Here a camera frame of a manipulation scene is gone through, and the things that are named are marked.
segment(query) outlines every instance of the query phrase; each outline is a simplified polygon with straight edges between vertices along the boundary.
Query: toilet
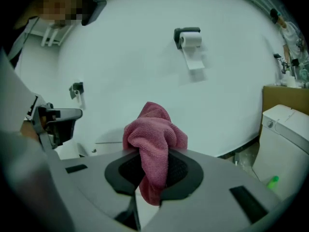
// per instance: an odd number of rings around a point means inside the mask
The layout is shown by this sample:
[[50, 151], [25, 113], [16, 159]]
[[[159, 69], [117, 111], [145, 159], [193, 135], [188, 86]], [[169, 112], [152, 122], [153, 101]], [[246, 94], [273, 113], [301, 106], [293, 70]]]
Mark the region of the toilet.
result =
[[309, 116], [277, 105], [263, 113], [260, 148], [253, 171], [265, 185], [278, 176], [273, 191], [281, 200], [296, 194], [309, 170]]

